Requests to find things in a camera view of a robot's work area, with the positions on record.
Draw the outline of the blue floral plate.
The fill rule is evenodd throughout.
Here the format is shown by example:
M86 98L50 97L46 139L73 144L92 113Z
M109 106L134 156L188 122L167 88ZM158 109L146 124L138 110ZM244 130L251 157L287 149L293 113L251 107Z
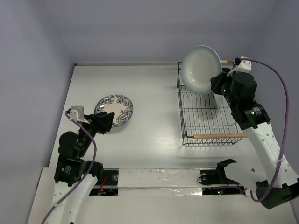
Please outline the blue floral plate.
M114 112L112 127L120 127L130 120L133 109L133 103L128 97L114 94L101 99L95 106L94 113Z

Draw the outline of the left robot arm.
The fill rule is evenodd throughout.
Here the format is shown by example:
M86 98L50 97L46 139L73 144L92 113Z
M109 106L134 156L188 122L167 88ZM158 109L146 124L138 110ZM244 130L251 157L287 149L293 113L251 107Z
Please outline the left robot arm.
M83 107L73 106L65 115L79 130L59 138L54 193L43 224L76 224L91 190L105 180L103 165L95 160L94 137L110 132L115 113L85 115Z

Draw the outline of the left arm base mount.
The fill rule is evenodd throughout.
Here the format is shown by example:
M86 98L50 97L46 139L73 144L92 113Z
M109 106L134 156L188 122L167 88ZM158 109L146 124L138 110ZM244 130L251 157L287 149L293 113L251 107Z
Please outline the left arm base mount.
M118 180L118 169L105 169L102 181L96 183L89 196L117 196Z

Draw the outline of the white blue-rimmed bowl plate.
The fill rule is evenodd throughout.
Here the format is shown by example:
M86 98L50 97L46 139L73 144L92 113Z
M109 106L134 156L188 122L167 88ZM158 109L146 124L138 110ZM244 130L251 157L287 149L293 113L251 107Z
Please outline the white blue-rimmed bowl plate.
M198 95L211 93L211 78L222 71L218 54L209 46L199 45L183 59L181 77L184 86Z

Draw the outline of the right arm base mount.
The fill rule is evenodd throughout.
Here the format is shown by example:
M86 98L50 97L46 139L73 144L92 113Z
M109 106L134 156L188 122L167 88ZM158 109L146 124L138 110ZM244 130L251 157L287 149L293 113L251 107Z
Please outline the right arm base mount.
M210 187L210 189L220 189L218 192L219 195L223 195L223 191L229 188L237 189L239 194L244 195L246 188L241 188L238 182L228 179L225 174L224 168L234 163L236 163L235 160L226 159L218 162L216 168L201 170L200 176L197 178L197 183L204 186L224 184L224 187Z

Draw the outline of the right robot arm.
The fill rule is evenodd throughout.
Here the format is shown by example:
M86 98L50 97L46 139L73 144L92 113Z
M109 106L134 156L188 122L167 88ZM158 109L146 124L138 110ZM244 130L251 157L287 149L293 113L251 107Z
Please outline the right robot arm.
M225 72L211 78L211 90L222 95L233 119L244 131L264 168L259 175L254 168L246 169L240 162L227 159L217 164L218 182L235 181L256 195L256 202L272 209L299 196L299 176L294 172L279 146L264 107L254 100L257 83L246 72Z

